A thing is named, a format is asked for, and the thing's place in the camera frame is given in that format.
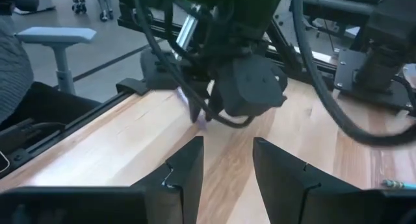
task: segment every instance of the wooden tabletop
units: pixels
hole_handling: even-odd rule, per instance
[[[205,137],[198,223],[268,223],[255,180],[252,139],[261,136],[302,160],[360,188],[382,179],[416,182],[416,149],[370,149],[352,141],[307,84],[290,81],[288,100],[245,129],[210,122],[192,125],[173,92],[132,95],[7,177],[0,189],[31,186],[128,186],[147,175],[194,136]],[[410,123],[345,97],[339,103],[371,132]]]

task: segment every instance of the floor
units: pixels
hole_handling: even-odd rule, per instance
[[[139,32],[125,29],[117,25],[117,21],[100,22],[99,7],[96,0],[86,0],[88,12],[86,15],[75,15],[72,10],[72,0],[52,0],[56,10],[39,12],[31,15],[13,15],[15,28],[17,31],[33,27],[88,27],[97,31],[96,37],[91,44],[79,44],[68,48],[68,63],[73,76],[80,75],[86,71],[97,69],[115,58],[127,57],[111,66],[89,75],[75,83],[77,95],[106,101],[116,94],[115,84],[126,77],[140,79],[142,72],[140,69],[140,53],[129,56],[132,51],[147,44],[145,36]],[[120,15],[118,0],[112,0],[115,17]],[[293,34],[293,23],[291,14],[288,13],[290,2],[282,0],[276,13],[280,15],[279,21],[283,22],[281,29],[287,40],[296,44]],[[155,17],[160,17],[161,13],[156,12]],[[175,9],[174,22],[182,23],[185,20],[185,13],[180,9]],[[331,54],[333,49],[328,35],[320,34],[316,37],[316,32],[309,31],[311,45],[314,51]],[[342,43],[337,38],[333,38],[334,47],[342,47]],[[49,85],[56,85],[55,59],[52,50],[40,45],[24,45],[31,59],[35,79]]]

